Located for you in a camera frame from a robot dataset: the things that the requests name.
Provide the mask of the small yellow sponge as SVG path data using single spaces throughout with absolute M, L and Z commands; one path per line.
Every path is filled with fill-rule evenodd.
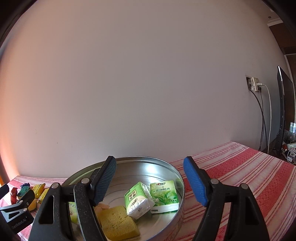
M 127 215 L 124 206 L 116 206 L 96 214 L 104 235 L 109 240 L 126 240 L 140 236 L 134 220 Z

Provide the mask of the yellow sponge green scourer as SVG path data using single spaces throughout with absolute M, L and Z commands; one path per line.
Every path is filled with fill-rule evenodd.
M 32 203 L 28 206 L 29 211 L 34 211 L 37 208 L 37 199 L 34 199 Z

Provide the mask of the red snack packet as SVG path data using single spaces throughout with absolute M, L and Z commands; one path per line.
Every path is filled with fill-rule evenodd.
M 16 204 L 17 202 L 17 194 L 18 194 L 18 189 L 16 187 L 13 187 L 11 190 L 11 205 Z

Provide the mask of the green scourer sponge back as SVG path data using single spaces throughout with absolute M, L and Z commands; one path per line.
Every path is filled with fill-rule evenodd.
M 21 199 L 30 189 L 30 186 L 22 186 L 17 194 L 17 197 Z

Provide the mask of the green white tissue pack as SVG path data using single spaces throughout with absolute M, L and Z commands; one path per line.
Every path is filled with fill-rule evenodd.
M 142 182 L 133 185 L 124 197 L 126 213 L 133 219 L 139 219 L 155 205 L 148 187 Z

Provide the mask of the wall power socket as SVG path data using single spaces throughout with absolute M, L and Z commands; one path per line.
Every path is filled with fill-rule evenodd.
M 247 86 L 250 91 L 259 92 L 259 80 L 256 77 L 246 76 Z

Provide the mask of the black monitor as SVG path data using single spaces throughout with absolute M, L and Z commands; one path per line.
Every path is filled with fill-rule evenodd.
M 280 128 L 276 136 L 275 151 L 280 155 L 285 131 L 290 130 L 291 123 L 295 123 L 295 84 L 280 66 L 277 66 L 277 83 L 280 95 Z

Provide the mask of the beige snack packet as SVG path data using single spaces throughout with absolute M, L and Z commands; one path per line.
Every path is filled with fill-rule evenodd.
M 99 203 L 94 207 L 95 214 L 99 214 L 103 210 L 109 209 L 109 205 L 104 204 L 104 203 Z

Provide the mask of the red white striped bedsheet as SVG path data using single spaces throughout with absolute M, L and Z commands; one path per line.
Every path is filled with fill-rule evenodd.
M 281 240 L 295 219 L 295 166 L 236 142 L 227 142 L 199 154 L 193 159 L 211 178 L 223 184 L 238 186 L 246 183 L 254 193 L 264 216 L 270 240 Z M 183 160 L 170 162 L 181 173 L 185 184 L 185 216 L 175 240 L 191 240 L 205 208 L 196 201 L 183 170 Z M 65 181 L 53 178 L 16 176 L 10 189 Z

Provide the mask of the green tea tissue pack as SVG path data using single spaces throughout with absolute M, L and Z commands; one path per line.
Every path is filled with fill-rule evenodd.
M 71 222 L 77 225 L 78 224 L 78 215 L 77 215 L 75 202 L 69 202 L 69 213 L 70 213 Z
M 173 180 L 150 184 L 150 194 L 154 201 L 152 214 L 174 212 L 179 209 L 179 198 Z

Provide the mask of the yellow snack packet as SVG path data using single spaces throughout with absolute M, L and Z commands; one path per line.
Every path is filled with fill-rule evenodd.
M 42 194 L 41 194 L 40 197 L 38 198 L 38 203 L 39 203 L 39 204 L 42 204 L 42 202 L 43 202 L 45 196 L 47 195 L 48 191 L 49 191 L 49 188 L 45 188 L 45 189 L 44 189 L 44 191 L 42 192 Z
M 45 190 L 45 183 L 42 183 L 42 184 L 36 184 L 32 190 L 35 194 L 35 199 L 39 199 L 40 196 L 42 195 L 42 193 L 44 192 Z

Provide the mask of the blue round cookie tin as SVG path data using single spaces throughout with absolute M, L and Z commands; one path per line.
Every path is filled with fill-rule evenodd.
M 117 158 L 116 173 L 103 203 L 110 207 L 125 205 L 124 194 L 137 182 L 151 183 L 173 180 L 180 202 L 175 212 L 146 213 L 136 220 L 140 236 L 134 240 L 174 240 L 184 219 L 185 185 L 180 172 L 171 164 L 151 157 Z

